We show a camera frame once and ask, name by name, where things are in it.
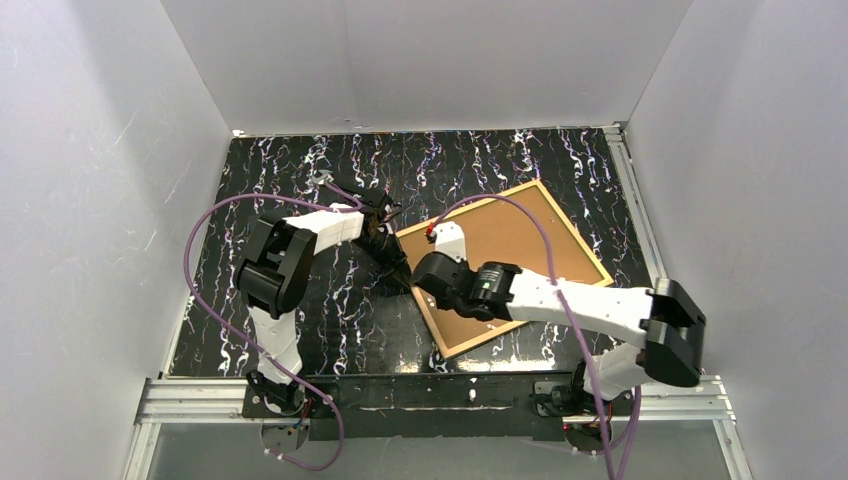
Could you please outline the green wooden photo frame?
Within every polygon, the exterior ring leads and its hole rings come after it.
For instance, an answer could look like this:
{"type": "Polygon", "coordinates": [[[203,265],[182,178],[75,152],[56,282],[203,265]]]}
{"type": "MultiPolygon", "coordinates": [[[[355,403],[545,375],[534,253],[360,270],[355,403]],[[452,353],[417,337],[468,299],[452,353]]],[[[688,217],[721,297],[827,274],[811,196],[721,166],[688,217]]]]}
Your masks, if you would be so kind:
{"type": "MultiPolygon", "coordinates": [[[[555,272],[559,277],[602,287],[614,283],[613,276],[541,181],[527,182],[502,195],[519,203],[542,223],[553,247],[555,272]]],[[[466,260],[471,269],[477,270],[493,261],[548,273],[544,240],[531,219],[517,207],[502,200],[478,200],[452,211],[441,222],[450,221],[464,231],[466,260]]],[[[397,233],[411,267],[434,251],[425,236],[431,224],[426,220],[397,233]]],[[[453,311],[439,310],[435,300],[417,287],[412,289],[412,294],[440,354],[446,359],[524,326],[516,321],[481,322],[462,318],[453,311]]]]}

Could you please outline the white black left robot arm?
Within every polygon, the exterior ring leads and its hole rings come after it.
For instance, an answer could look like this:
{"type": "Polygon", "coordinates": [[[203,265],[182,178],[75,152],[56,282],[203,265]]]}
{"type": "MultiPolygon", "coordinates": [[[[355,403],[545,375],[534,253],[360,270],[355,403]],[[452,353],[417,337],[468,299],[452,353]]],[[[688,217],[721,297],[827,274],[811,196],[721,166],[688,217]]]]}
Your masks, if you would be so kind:
{"type": "Polygon", "coordinates": [[[391,220],[400,203],[375,189],[353,189],[350,203],[334,203],[301,216],[278,211],[258,217],[249,235],[235,283],[265,350],[249,386],[274,413],[292,416],[306,400],[293,380],[300,372],[296,309],[303,300],[314,257],[351,242],[377,266],[376,277],[397,293],[410,290],[411,268],[391,220]]]}

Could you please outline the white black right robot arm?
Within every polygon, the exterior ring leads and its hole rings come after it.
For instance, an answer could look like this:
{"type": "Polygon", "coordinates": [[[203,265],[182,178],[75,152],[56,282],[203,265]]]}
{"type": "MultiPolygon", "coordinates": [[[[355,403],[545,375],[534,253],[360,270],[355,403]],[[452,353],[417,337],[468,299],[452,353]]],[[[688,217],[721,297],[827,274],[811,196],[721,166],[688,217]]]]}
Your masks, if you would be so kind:
{"type": "Polygon", "coordinates": [[[699,385],[706,316],[676,281],[653,288],[607,288],[549,277],[515,264],[486,262],[473,270],[465,260],[426,254],[411,276],[440,310],[478,321],[569,324],[619,340],[590,357],[566,387],[532,398],[548,416],[574,416],[608,404],[655,381],[672,387],[699,385]]]}

